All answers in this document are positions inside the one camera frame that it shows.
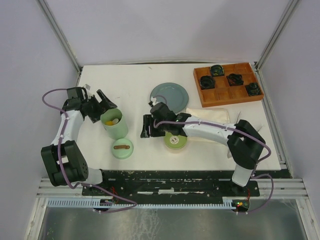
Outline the mint green cup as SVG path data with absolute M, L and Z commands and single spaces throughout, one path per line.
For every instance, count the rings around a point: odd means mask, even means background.
M 113 121 L 114 119 L 119 119 L 119 122 L 112 126 L 105 125 L 105 122 Z M 125 138 L 129 132 L 125 117 L 118 108 L 107 110 L 100 116 L 100 121 L 108 136 L 113 140 Z

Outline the rice ball with seaweed band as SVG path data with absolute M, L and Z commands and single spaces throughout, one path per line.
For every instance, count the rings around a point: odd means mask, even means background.
M 112 124 L 113 125 L 116 125 L 120 120 L 118 118 L 115 118 L 112 120 Z

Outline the lime green round lid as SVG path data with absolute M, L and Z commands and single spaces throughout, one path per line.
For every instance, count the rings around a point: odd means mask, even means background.
M 182 135 L 173 135 L 172 133 L 170 132 L 166 132 L 165 133 L 165 136 L 164 136 L 164 142 L 168 142 L 168 141 L 171 141 L 173 143 L 175 142 L 188 142 L 188 139 L 186 136 L 182 136 Z

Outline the mint lid with brown handle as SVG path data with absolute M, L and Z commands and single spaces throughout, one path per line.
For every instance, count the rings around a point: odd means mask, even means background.
M 116 140 L 111 147 L 112 155 L 116 159 L 120 160 L 129 158 L 132 155 L 133 151 L 133 143 L 127 138 L 120 138 Z

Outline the beige steel lunch bowl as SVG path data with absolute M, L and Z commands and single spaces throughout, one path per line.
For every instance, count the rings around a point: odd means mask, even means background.
M 164 145 L 170 153 L 177 154 L 184 151 L 187 145 L 187 142 L 186 141 L 179 141 L 179 142 L 165 141 Z

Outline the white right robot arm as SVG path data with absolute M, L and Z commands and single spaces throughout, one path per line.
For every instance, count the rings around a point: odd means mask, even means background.
M 159 102 L 143 116 L 140 138 L 158 138 L 166 133 L 174 136 L 197 137 L 227 146 L 235 162 L 229 183 L 231 193 L 242 195 L 259 162 L 269 157 L 270 148 L 266 141 L 246 120 L 238 123 L 217 123 L 203 120 L 189 113 L 174 113 Z

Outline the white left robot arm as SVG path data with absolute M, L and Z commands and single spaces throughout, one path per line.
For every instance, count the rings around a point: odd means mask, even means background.
M 49 104 L 45 100 L 47 95 L 58 91 L 67 93 L 62 107 Z M 96 123 L 108 110 L 118 107 L 100 89 L 96 93 L 100 100 L 85 87 L 56 88 L 42 96 L 42 102 L 58 110 L 61 117 L 55 138 L 40 152 L 50 183 L 54 187 L 68 186 L 75 189 L 78 185 L 93 185 L 93 189 L 99 195 L 106 195 L 111 189 L 111 183 L 103 178 L 100 169 L 88 167 L 77 145 L 79 132 L 86 117 L 92 123 Z

